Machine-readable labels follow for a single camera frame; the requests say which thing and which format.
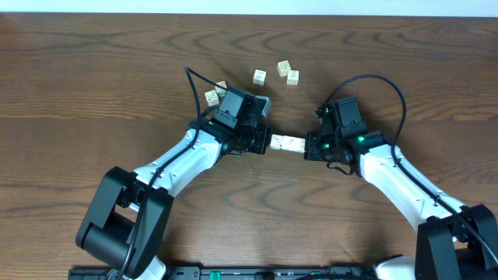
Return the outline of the wooden block green edge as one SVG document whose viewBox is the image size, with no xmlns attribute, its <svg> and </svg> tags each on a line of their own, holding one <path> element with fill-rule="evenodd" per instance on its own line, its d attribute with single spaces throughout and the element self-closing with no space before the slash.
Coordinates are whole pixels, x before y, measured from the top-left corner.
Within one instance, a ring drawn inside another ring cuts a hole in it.
<svg viewBox="0 0 498 280">
<path fill-rule="evenodd" d="M 271 149 L 281 149 L 282 148 L 282 143 L 283 143 L 284 136 L 283 135 L 272 135 L 271 141 L 270 141 L 270 148 Z"/>
</svg>

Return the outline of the wooden block yellow violin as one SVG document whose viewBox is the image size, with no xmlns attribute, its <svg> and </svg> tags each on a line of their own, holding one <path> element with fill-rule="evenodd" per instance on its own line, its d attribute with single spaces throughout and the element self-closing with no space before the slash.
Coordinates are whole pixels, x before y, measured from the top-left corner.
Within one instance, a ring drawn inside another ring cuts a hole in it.
<svg viewBox="0 0 498 280">
<path fill-rule="evenodd" d="M 300 148 L 300 140 L 288 135 L 284 135 L 282 138 L 282 149 L 287 151 L 298 151 Z"/>
</svg>

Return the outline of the wooden block green L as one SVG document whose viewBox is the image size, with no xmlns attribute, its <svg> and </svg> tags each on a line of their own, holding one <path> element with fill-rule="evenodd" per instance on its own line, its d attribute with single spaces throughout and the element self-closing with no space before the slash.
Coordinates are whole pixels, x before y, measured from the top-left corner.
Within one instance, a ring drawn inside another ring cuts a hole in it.
<svg viewBox="0 0 498 280">
<path fill-rule="evenodd" d="M 305 144 L 306 140 L 304 138 L 296 138 L 295 140 L 295 150 L 297 152 L 304 152 L 305 151 Z"/>
</svg>

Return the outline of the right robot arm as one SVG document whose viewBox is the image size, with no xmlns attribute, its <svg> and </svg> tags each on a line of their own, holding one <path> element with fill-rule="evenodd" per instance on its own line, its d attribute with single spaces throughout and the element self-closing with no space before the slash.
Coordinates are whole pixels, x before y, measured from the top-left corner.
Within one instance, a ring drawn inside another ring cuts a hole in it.
<svg viewBox="0 0 498 280">
<path fill-rule="evenodd" d="M 330 169 L 350 166 L 380 190 L 416 231 L 416 255 L 363 269 L 371 279 L 495 279 L 497 221 L 484 205 L 468 207 L 422 175 L 380 131 L 311 131 L 304 157 Z"/>
</svg>

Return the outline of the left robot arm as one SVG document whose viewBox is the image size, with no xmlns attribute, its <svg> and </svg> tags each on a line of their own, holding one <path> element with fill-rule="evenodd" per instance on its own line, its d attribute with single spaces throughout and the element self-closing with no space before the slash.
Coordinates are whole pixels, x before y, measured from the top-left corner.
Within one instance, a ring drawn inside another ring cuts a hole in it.
<svg viewBox="0 0 498 280">
<path fill-rule="evenodd" d="M 169 151 L 132 172 L 116 166 L 102 178 L 76 234 L 78 247 L 114 270 L 116 279 L 161 279 L 156 255 L 175 197 L 225 155 L 265 153 L 264 124 L 230 129 L 192 121 Z"/>
</svg>

